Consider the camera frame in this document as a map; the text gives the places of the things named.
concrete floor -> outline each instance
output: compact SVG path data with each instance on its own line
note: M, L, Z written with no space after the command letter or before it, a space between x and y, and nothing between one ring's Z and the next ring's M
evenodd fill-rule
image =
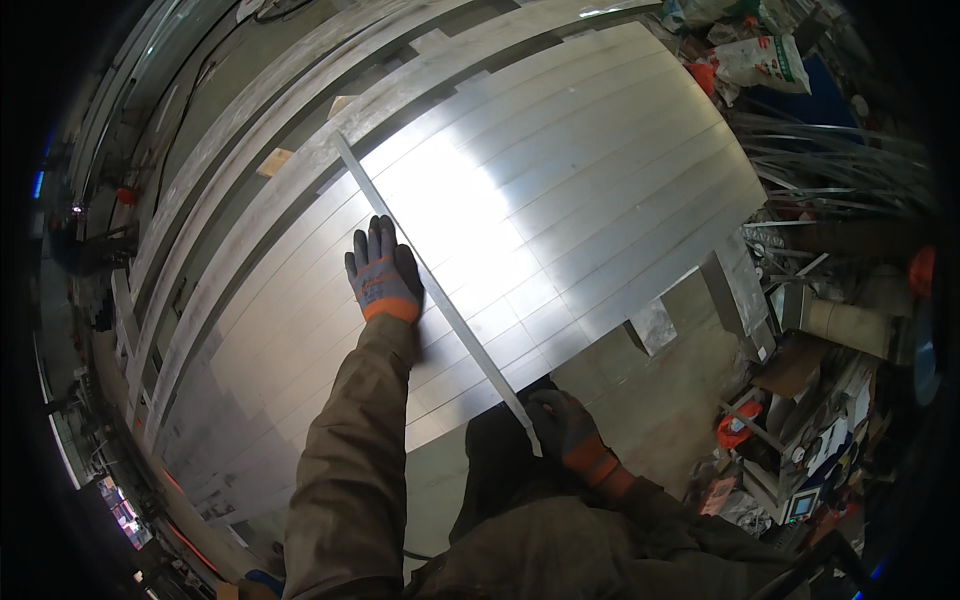
M677 498L686 490L696 460L716 447L717 400L739 390L749 363L736 337L720 325L706 284L695 272L663 296L678 337L656 357L637 349L620 327L551 374L580 398L607 443L634 474L644 475ZM467 482L465 425L407 455L405 547L433 556L463 503ZM286 511L252 518L237 530L252 549L283 539ZM405 559L409 579L422 563Z

gray and orange glove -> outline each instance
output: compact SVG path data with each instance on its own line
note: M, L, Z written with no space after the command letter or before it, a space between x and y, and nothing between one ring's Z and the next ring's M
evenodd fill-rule
M633 485L636 479L604 445L580 400L567 392L540 390L530 394L526 411L543 451L607 500L619 500Z
M353 252L344 256L347 277L364 321L386 313L412 323L423 306L423 284L410 247L396 243L394 222L373 216L370 229L353 233Z

